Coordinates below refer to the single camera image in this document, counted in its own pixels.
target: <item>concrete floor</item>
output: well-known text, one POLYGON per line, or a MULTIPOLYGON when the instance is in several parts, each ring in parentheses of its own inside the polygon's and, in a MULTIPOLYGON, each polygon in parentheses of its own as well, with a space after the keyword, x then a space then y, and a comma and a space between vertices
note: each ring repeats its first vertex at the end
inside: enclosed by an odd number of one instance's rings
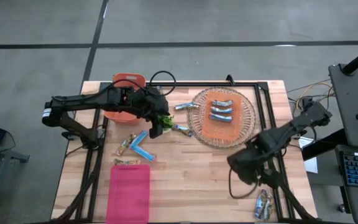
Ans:
MULTIPOLYGON (((0 44, 89 44, 101 5, 102 0, 0 0, 0 44)), ((99 42, 334 40, 358 40, 358 1, 110 0, 99 42)), ((41 123, 41 113, 51 95, 79 92, 88 54, 89 49, 0 50, 0 127, 14 135, 18 152, 31 155, 28 164, 11 166, 0 194, 0 223, 49 219, 67 142, 61 129, 41 123)), ((119 72, 150 78, 169 70, 178 80, 222 80, 230 73, 237 80, 284 80, 291 90, 327 79, 328 65, 357 55, 358 45, 98 49, 89 79, 110 80, 119 72)), ((342 126, 335 99, 330 111, 334 117, 318 128, 319 138, 342 126)), ((312 191, 320 218, 352 222, 336 211, 342 203, 337 187, 312 183, 312 191)))

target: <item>round woven tray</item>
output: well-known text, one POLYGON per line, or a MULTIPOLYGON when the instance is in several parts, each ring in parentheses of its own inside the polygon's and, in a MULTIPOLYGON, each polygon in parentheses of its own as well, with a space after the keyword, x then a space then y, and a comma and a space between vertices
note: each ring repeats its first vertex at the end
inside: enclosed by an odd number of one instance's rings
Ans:
POLYGON ((215 147, 218 149, 229 149, 248 140, 254 132, 256 117, 255 109, 251 102, 241 93, 236 90, 223 87, 212 87, 199 92, 193 99, 193 102, 200 105, 199 108, 190 109, 187 111, 187 120, 189 128, 192 130, 194 136, 203 144, 215 147), (205 117, 205 110, 207 105, 207 95, 210 91, 218 91, 222 93, 237 94, 241 97, 241 128, 239 137, 235 140, 207 138, 203 135, 203 122, 205 117))

